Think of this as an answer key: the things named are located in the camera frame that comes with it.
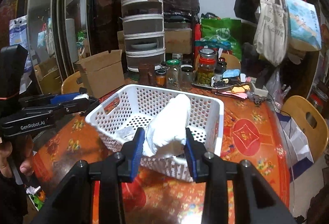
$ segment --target laundry basket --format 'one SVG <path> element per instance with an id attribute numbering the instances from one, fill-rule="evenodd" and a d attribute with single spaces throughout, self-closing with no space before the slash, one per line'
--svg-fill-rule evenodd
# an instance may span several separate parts
<path id="1" fill-rule="evenodd" d="M 220 155 L 223 138 L 224 104 L 221 100 L 203 95 L 143 85 L 126 85 L 86 116 L 86 122 L 96 128 L 106 147 L 121 150 L 126 142 L 116 131 L 132 126 L 146 128 L 171 98 L 184 93 L 191 101 L 187 127 L 195 140 L 208 151 Z M 193 181 L 184 157 L 149 158 L 142 156 L 140 164 L 159 173 L 184 181 Z"/>

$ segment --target floral tablecloth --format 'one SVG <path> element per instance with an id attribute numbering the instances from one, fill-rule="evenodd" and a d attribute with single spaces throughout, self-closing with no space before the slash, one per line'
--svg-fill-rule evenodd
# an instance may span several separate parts
<path id="1" fill-rule="evenodd" d="M 221 157 L 239 162 L 249 159 L 289 206 L 289 171 L 285 151 L 276 126 L 276 116 L 263 103 L 216 96 L 193 88 L 191 93 L 213 96 L 224 102 L 224 135 Z M 46 194 L 51 194 L 60 180 L 79 159 L 92 163 L 103 160 L 106 149 L 96 130 L 76 115 L 34 157 L 36 175 Z M 187 183 L 140 167 L 131 184 L 122 184 L 126 222 L 200 223 L 205 184 Z M 93 224 L 98 223 L 99 182 L 95 183 Z M 228 182 L 229 223 L 234 223 L 233 184 Z"/>

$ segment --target rolled white towel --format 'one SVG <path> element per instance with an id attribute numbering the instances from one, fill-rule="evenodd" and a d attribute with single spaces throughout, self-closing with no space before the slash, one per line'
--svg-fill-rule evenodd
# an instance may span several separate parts
<path id="1" fill-rule="evenodd" d="M 168 158 L 182 154 L 186 144 L 185 127 L 190 113 L 190 99 L 185 94 L 179 94 L 171 99 L 148 126 L 143 155 Z"/>

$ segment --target brown pitcher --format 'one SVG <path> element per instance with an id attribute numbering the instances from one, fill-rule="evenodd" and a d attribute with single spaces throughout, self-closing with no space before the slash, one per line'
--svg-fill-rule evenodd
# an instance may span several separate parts
<path id="1" fill-rule="evenodd" d="M 151 64 L 142 64 L 138 66 L 139 81 L 138 84 L 155 86 L 155 67 Z"/>

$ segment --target finger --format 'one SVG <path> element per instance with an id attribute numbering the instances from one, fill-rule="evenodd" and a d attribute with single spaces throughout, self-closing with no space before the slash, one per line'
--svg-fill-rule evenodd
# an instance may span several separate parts
<path id="1" fill-rule="evenodd" d="M 12 153 L 13 146 L 7 141 L 0 144 L 0 172 L 6 178 L 13 176 L 12 170 L 7 161 L 7 157 Z"/>
<path id="2" fill-rule="evenodd" d="M 25 157 L 29 157 L 32 153 L 33 149 L 33 140 L 30 135 L 26 138 L 26 144 L 25 144 Z"/>
<path id="3" fill-rule="evenodd" d="M 19 170 L 26 176 L 30 176 L 33 173 L 33 155 L 30 155 L 22 162 Z"/>

